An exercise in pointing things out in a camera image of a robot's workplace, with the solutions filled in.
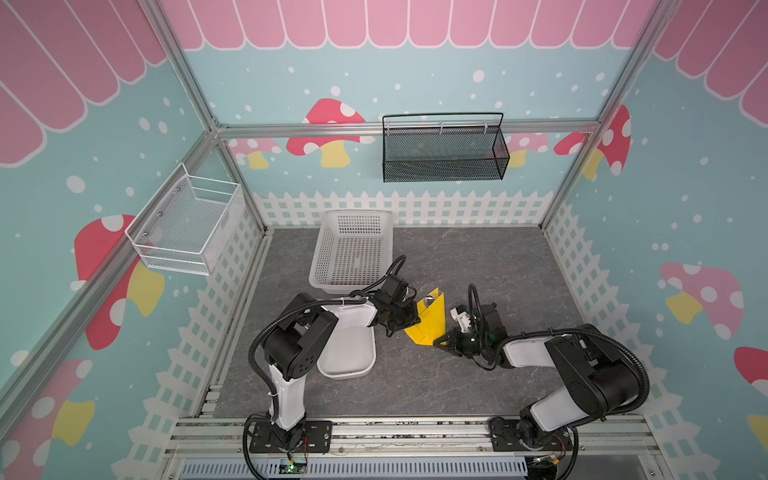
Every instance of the mushroom illustration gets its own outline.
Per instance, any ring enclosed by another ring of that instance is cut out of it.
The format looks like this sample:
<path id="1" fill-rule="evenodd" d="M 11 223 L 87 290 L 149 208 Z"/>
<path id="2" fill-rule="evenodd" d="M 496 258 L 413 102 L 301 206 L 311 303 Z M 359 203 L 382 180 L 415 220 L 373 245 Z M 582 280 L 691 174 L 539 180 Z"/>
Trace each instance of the mushroom illustration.
<path id="1" fill-rule="evenodd" d="M 511 134 L 507 135 L 505 140 L 509 150 L 507 166 L 510 168 L 525 165 L 525 153 L 527 151 L 544 153 L 549 149 L 547 134 Z"/>
<path id="2" fill-rule="evenodd" d="M 569 155 L 578 151 L 584 142 L 586 134 L 574 132 L 562 139 L 554 146 L 554 152 L 558 155 Z M 603 134 L 597 149 L 592 152 L 581 173 L 584 178 L 595 181 L 598 178 L 598 165 L 605 158 L 613 175 L 618 175 L 627 164 L 630 142 L 632 140 L 632 123 L 629 110 L 623 105 L 616 113 L 611 125 Z"/>
<path id="3" fill-rule="evenodd" d="M 365 119 L 354 108 L 332 98 L 322 98 L 302 121 L 303 124 L 358 124 Z M 373 137 L 318 137 L 291 138 L 286 146 L 291 154 L 302 156 L 318 148 L 323 152 L 320 165 L 325 168 L 341 168 L 349 165 L 349 155 L 344 150 L 344 141 L 363 144 L 373 143 Z"/>
<path id="4" fill-rule="evenodd" d="M 91 278 L 122 237 L 124 226 L 131 220 L 131 215 L 113 215 L 91 222 L 80 230 L 74 239 L 74 259 L 79 280 L 72 283 L 73 290 Z M 164 287 L 163 274 L 150 271 L 136 258 L 85 327 L 85 336 L 91 348 L 105 349 L 117 339 L 127 300 L 136 303 L 143 316 L 149 316 L 160 300 Z"/>
<path id="5" fill-rule="evenodd" d="M 277 146 L 274 138 L 233 138 L 228 142 L 232 155 L 239 165 L 245 165 L 245 159 L 248 159 L 248 166 L 253 170 L 261 170 L 270 166 L 266 161 L 263 152 L 278 154 L 282 152 Z"/>
<path id="6" fill-rule="evenodd" d="M 752 433 L 763 444 L 763 448 L 768 450 L 768 417 L 748 415 L 746 421 L 750 424 Z"/>
<path id="7" fill-rule="evenodd" d="M 741 346 L 733 354 L 733 363 L 750 385 L 768 397 L 768 352 Z"/>
<path id="8" fill-rule="evenodd" d="M 685 263 L 661 266 L 659 286 L 671 285 L 681 290 L 667 298 L 667 306 L 682 323 L 690 325 L 694 317 L 707 311 L 717 335 L 728 340 L 741 325 L 744 300 L 736 277 L 728 270 Z"/>
<path id="9" fill-rule="evenodd" d="M 58 367 L 2 446 L 5 480 L 38 480 L 48 462 L 52 439 L 71 447 L 80 442 L 96 406 L 93 402 L 69 402 L 67 398 L 92 367 L 91 360 L 82 359 L 68 360 Z"/>

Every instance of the wall mural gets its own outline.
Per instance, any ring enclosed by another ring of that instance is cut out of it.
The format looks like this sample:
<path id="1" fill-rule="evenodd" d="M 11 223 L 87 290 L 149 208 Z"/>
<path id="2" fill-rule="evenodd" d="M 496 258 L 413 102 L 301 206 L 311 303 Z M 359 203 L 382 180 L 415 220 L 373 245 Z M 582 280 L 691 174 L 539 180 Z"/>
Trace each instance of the wall mural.
<path id="1" fill-rule="evenodd" d="M 751 44 L 762 55 L 756 45 L 768 44 Z M 765 478 L 768 257 L 755 219 L 768 136 L 743 102 L 694 87 L 649 61 L 625 100 L 633 138 L 621 174 L 602 151 L 608 162 L 587 165 L 592 181 L 580 179 L 548 234 L 584 318 L 644 357 L 642 412 L 676 478 Z M 619 138 L 611 130 L 602 147 Z"/>

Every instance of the white plastic basket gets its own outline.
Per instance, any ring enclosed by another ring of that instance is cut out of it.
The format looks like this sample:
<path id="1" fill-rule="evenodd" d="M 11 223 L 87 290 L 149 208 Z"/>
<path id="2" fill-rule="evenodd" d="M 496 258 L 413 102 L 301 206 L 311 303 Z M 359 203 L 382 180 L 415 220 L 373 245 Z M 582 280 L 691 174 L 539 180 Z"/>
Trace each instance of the white plastic basket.
<path id="1" fill-rule="evenodd" d="M 310 285 L 332 295 L 346 294 L 376 282 L 391 263 L 390 212 L 326 212 L 312 258 Z"/>

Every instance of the black wire basket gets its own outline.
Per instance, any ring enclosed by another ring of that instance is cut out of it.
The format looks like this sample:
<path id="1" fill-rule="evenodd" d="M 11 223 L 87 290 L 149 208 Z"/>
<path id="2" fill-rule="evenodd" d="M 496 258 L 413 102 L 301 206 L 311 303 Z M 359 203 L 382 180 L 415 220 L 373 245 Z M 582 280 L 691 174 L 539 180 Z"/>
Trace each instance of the black wire basket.
<path id="1" fill-rule="evenodd" d="M 503 118 L 497 112 L 384 115 L 384 181 L 503 179 L 509 162 Z"/>

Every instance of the white picket fence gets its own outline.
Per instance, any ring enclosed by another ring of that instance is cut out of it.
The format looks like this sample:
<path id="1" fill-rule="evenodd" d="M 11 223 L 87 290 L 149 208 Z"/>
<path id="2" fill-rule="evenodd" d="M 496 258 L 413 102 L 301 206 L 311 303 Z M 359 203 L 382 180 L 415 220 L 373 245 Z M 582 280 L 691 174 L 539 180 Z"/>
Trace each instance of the white picket fence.
<path id="1" fill-rule="evenodd" d="M 323 197 L 315 193 L 308 197 L 304 193 L 291 197 L 285 193 L 277 197 L 270 193 L 267 198 L 253 195 L 264 221 L 272 227 L 319 227 L 323 212 L 328 210 L 384 210 L 392 212 L 395 223 L 409 226 L 463 226 L 481 227 L 521 226 L 530 227 L 541 222 L 552 201 L 552 192 L 540 197 L 538 192 L 524 196 L 522 192 L 508 196 L 491 192 L 479 197 L 471 192 L 463 197 L 459 192 L 446 196 L 440 192 L 431 196 L 429 192 L 417 197 L 413 192 L 400 196 L 397 192 L 385 196 L 378 192 L 369 196 L 363 192 L 355 197 L 350 192 L 339 197 L 331 193 Z"/>
<path id="2" fill-rule="evenodd" d="M 144 400 L 144 423 L 128 431 L 133 442 L 130 452 L 112 464 L 118 480 L 155 478 L 157 460 L 170 441 L 176 421 L 191 414 L 198 392 L 206 388 L 206 374 L 227 330 L 238 291 L 245 283 L 244 275 L 259 235 L 253 219 L 245 213 L 216 268 L 206 277 L 205 290 L 197 291 L 199 302 L 189 309 L 190 324 L 179 329 L 179 347 L 168 350 L 170 366 L 157 374 L 157 395 Z"/>
<path id="3" fill-rule="evenodd" d="M 651 395 L 639 412 L 645 415 L 672 472 L 687 474 L 691 480 L 701 475 L 715 480 L 714 471 L 720 460 L 702 453 L 696 443 L 700 427 L 684 421 L 680 415 L 677 407 L 683 397 L 665 388 L 667 370 L 651 363 L 653 346 L 644 345 L 637 338 L 641 325 L 627 319 L 629 305 L 618 302 L 619 287 L 609 284 L 610 270 L 600 268 L 600 255 L 592 254 L 592 241 L 584 239 L 586 229 L 578 227 L 578 215 L 571 215 L 572 207 L 571 204 L 560 208 L 547 235 L 584 321 L 630 347 L 644 362 Z"/>

